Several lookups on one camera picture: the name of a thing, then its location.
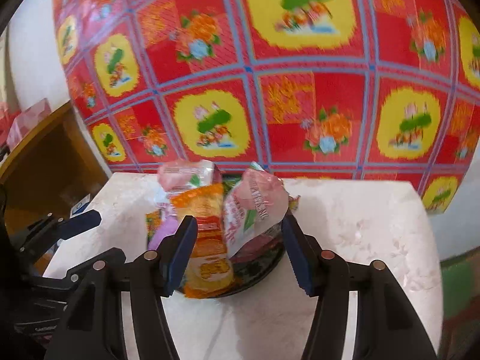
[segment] plastic wrapper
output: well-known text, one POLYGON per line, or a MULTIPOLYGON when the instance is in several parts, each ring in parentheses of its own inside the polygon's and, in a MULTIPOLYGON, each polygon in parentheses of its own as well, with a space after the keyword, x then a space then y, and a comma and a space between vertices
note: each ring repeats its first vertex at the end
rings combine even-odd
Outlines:
POLYGON ((280 228, 273 226, 282 220, 288 206, 289 194, 282 180, 265 171, 247 169, 224 201, 227 256, 234 257, 249 242, 249 255, 268 244, 280 233, 280 228))
POLYGON ((179 223, 186 215, 193 215, 198 223, 197 240, 185 270, 185 296, 207 298, 226 292, 234 278, 222 234, 222 184, 183 192, 170 201, 179 223))
POLYGON ((163 220, 149 240, 147 249, 150 251, 156 250, 165 237, 174 235, 177 232, 178 227, 178 220, 174 216, 169 216, 163 220))

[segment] orange flower print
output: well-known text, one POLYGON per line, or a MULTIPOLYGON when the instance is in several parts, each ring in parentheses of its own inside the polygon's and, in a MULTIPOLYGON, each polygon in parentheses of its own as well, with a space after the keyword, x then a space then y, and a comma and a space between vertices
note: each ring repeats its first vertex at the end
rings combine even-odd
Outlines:
POLYGON ((323 134, 322 124, 317 120, 315 120, 313 122, 313 125, 307 131, 307 134, 305 135, 305 139, 308 141, 311 147, 317 147, 318 144, 320 143, 320 138, 323 136, 324 134, 323 134))
POLYGON ((352 122, 344 114, 339 114, 336 107, 332 107, 328 113, 322 108, 318 119, 303 120, 301 128, 307 130, 304 149, 324 155, 338 153, 341 145, 348 145, 352 135, 352 122))
POLYGON ((343 140, 352 135, 352 122, 343 114, 333 114, 323 122, 323 132, 326 136, 331 136, 335 141, 343 140))
POLYGON ((177 41, 177 61, 202 61, 215 56, 214 45, 220 44, 220 28, 214 17, 193 10, 190 17, 182 16, 177 41))
POLYGON ((212 42, 217 33, 217 22, 213 17, 201 13, 191 20, 188 32, 194 39, 200 39, 205 43, 212 42))

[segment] green leaf print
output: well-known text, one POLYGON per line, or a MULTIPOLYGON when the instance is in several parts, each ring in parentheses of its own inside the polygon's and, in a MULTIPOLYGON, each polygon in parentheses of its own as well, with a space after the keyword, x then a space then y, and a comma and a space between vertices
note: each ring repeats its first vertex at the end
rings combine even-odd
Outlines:
POLYGON ((257 212, 255 210, 247 211, 247 215, 245 216, 245 225, 243 226, 243 231, 247 231, 255 223, 256 217, 257 217, 257 212))

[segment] orange snack bag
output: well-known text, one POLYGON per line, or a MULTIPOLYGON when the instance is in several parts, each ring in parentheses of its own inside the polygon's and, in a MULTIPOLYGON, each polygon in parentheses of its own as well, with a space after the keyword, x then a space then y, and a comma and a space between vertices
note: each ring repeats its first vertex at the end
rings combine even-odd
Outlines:
POLYGON ((195 188, 171 197, 170 202, 179 222, 193 215, 198 223, 197 240, 185 270, 185 296, 207 298, 227 291, 233 269, 222 237, 223 185, 195 188))

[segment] floral pattern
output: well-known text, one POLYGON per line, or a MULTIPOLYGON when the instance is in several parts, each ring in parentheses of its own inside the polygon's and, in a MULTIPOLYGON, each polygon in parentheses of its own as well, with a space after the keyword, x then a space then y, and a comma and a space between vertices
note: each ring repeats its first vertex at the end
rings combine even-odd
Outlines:
POLYGON ((412 27, 410 49, 429 62, 438 62, 440 56, 445 54, 445 30, 434 19, 432 12, 420 10, 415 21, 414 25, 414 21, 409 18, 412 27))
POLYGON ((190 18, 182 16, 177 38, 177 61, 202 61, 215 56, 214 45, 220 44, 220 28, 214 17, 193 10, 190 18))
POLYGON ((323 1, 327 0, 281 0, 285 11, 282 21, 274 25, 275 30, 288 33, 335 33, 330 21, 332 13, 323 1))
POLYGON ((301 124, 307 130, 304 148, 324 155, 337 153, 341 145, 347 145, 352 135, 352 122, 344 114, 339 114, 336 107, 326 112, 322 108, 318 120, 305 120, 301 124))
POLYGON ((162 157, 166 154, 167 143, 159 130, 147 126, 142 131, 142 135, 141 139, 148 154, 155 157, 162 157))

